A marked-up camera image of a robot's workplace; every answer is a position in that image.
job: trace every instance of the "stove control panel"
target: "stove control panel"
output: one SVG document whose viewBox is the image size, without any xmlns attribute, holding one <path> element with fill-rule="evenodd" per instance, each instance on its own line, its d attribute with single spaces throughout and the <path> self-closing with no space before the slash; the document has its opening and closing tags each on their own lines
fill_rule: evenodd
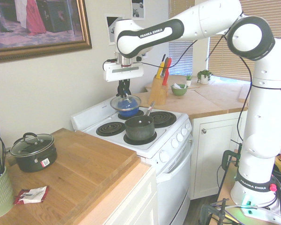
<svg viewBox="0 0 281 225">
<path fill-rule="evenodd" d="M 192 140 L 191 130 L 191 122 L 186 120 L 152 158 L 142 158 L 142 160 L 154 166 L 156 174 L 158 174 L 169 164 L 175 163 L 174 159 L 180 154 L 186 143 Z"/>
</svg>

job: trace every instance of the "cabinet door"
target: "cabinet door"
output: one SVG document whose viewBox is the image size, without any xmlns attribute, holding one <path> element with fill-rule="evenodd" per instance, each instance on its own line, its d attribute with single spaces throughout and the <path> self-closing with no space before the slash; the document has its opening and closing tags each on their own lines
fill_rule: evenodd
<svg viewBox="0 0 281 225">
<path fill-rule="evenodd" d="M 152 223 L 148 223 L 148 225 L 157 224 L 157 202 L 156 204 L 153 204 L 155 203 L 153 201 L 153 203 L 149 204 L 156 193 L 156 173 L 155 169 L 151 167 L 147 174 L 140 180 L 125 200 L 123 200 L 114 213 L 107 219 L 104 225 L 134 225 L 136 224 L 136 221 L 140 219 L 142 214 L 144 215 L 144 220 L 154 217 Z"/>
<path fill-rule="evenodd" d="M 217 169 L 222 163 L 225 150 L 234 150 L 238 146 L 232 140 L 238 140 L 238 119 L 223 120 L 200 124 L 197 169 L 195 177 L 195 198 L 218 193 L 216 181 Z M 218 172 L 219 184 L 224 175 L 223 169 Z"/>
<path fill-rule="evenodd" d="M 153 196 L 133 225 L 158 225 L 157 194 Z"/>
</svg>

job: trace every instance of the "price sticker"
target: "price sticker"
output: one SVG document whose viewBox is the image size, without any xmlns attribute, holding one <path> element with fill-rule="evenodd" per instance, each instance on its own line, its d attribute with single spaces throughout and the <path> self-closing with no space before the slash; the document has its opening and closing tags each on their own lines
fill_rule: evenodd
<svg viewBox="0 0 281 225">
<path fill-rule="evenodd" d="M 44 160 L 41 162 L 42 167 L 48 166 L 49 164 L 50 164 L 50 161 L 49 161 L 48 158 L 44 159 Z"/>
</svg>

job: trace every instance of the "blue pot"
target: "blue pot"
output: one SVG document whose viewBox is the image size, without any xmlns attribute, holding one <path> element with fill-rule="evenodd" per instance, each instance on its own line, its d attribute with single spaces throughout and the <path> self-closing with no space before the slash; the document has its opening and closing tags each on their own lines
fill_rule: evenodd
<svg viewBox="0 0 281 225">
<path fill-rule="evenodd" d="M 119 114 L 123 117 L 133 116 L 139 111 L 138 103 L 133 98 L 131 98 L 129 100 L 119 101 L 118 109 L 123 109 L 123 111 L 121 111 L 121 110 L 118 111 Z"/>
</svg>

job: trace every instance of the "potted plant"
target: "potted plant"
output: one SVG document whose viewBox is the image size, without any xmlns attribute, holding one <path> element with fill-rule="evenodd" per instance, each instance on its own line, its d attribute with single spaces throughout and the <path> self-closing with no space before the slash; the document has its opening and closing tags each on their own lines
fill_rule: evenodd
<svg viewBox="0 0 281 225">
<path fill-rule="evenodd" d="M 191 83 L 192 83 L 192 75 L 191 75 L 191 74 L 188 74 L 188 75 L 186 76 L 186 85 L 187 85 L 187 86 L 190 86 Z"/>
<path fill-rule="evenodd" d="M 207 69 L 204 69 L 204 70 L 198 72 L 198 74 L 197 74 L 197 78 L 198 78 L 197 83 L 200 81 L 201 84 L 208 84 L 209 81 L 210 81 L 210 77 L 212 75 L 213 74 L 209 70 L 207 70 Z"/>
</svg>

